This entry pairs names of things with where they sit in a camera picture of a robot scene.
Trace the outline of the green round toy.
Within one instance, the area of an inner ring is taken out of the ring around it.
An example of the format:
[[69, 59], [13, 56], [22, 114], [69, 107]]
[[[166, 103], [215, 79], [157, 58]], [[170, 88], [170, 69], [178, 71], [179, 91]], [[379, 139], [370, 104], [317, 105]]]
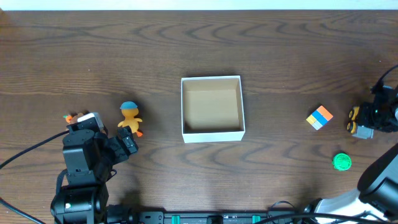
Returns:
[[332, 164], [334, 169], [338, 171], [346, 171], [351, 168], [352, 160], [349, 155], [341, 152], [333, 157]]

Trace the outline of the brown plush toy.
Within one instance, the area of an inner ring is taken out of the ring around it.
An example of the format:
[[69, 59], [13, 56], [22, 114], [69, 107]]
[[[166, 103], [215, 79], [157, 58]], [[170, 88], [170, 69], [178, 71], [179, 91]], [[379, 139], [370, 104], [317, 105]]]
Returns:
[[64, 118], [68, 124], [73, 124], [73, 123], [77, 123], [78, 118], [80, 118], [84, 115], [86, 115], [86, 113], [82, 113], [82, 112], [72, 113], [72, 114], [65, 115]]

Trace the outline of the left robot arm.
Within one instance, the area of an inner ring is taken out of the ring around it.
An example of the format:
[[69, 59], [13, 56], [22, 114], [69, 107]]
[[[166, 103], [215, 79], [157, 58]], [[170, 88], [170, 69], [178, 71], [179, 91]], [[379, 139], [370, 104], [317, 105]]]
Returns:
[[55, 223], [107, 223], [107, 181], [113, 166], [138, 151], [129, 126], [109, 138], [95, 118], [68, 125], [63, 138], [66, 169], [57, 179], [50, 211]]

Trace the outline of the orange duck toy blue cap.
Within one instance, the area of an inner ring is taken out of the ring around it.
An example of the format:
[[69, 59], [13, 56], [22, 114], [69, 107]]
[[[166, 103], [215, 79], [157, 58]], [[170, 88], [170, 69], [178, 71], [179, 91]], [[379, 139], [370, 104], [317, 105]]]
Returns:
[[135, 102], [125, 101], [122, 103], [120, 110], [124, 116], [124, 120], [118, 124], [118, 127], [125, 128], [128, 126], [133, 133], [137, 134], [138, 137], [142, 137], [143, 133], [139, 130], [139, 123], [142, 122], [142, 119], [136, 118], [139, 114], [139, 109]]

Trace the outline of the multicolour puzzle cube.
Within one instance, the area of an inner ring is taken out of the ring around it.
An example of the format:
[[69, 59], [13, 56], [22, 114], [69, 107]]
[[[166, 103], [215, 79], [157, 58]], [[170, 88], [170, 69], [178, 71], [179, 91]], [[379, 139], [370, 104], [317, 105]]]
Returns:
[[319, 130], [324, 127], [332, 118], [333, 115], [323, 105], [321, 105], [306, 118], [306, 121], [315, 130]]

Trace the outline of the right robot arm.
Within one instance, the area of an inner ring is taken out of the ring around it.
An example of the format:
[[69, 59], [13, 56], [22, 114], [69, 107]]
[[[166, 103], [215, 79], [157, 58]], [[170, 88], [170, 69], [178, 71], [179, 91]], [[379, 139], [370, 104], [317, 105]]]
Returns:
[[[377, 84], [374, 101], [353, 107], [347, 130], [356, 138], [371, 139], [373, 132], [397, 132], [397, 89]], [[373, 162], [357, 188], [335, 198], [318, 199], [304, 210], [367, 220], [397, 220], [397, 146]]]

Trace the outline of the yellow grey toy truck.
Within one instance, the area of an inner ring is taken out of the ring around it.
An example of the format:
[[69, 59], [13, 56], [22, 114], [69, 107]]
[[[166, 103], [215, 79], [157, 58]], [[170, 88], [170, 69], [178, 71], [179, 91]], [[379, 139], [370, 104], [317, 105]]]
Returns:
[[374, 130], [364, 126], [360, 126], [356, 120], [359, 115], [359, 109], [359, 106], [354, 106], [350, 110], [348, 115], [349, 121], [346, 125], [346, 130], [351, 133], [353, 137], [360, 139], [372, 139]]

